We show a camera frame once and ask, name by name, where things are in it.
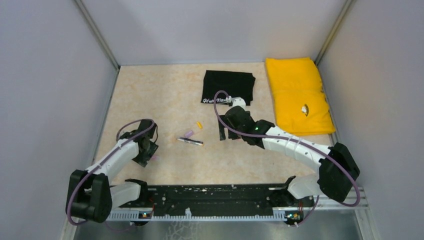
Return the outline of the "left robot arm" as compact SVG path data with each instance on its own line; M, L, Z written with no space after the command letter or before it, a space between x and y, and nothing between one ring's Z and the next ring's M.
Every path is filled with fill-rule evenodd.
M112 185L113 179L131 161L145 167L158 149L151 139L157 135L157 124L152 119L138 119L137 129L116 134L115 146L98 162L85 170L76 169L69 178L65 213L74 226L92 221L103 223L112 210L129 203L138 207L151 204L148 184L138 179L127 179Z

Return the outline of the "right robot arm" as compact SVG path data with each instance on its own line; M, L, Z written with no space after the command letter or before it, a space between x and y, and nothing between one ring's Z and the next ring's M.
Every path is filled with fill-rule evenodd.
M356 183L360 169L347 146L337 142L333 146L305 140L288 133L267 120L255 121L241 106L217 115L220 128L230 137L237 136L251 146L282 153L314 171L296 176L282 191L281 199L287 206L295 206L302 198L325 195L344 206L357 206L361 194Z

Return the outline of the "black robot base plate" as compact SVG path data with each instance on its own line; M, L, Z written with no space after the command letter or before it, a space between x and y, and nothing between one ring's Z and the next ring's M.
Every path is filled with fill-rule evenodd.
M142 197L120 206L140 209L141 218L155 220L248 220L286 218L285 208L312 207L313 197L296 199L285 183L150 185Z

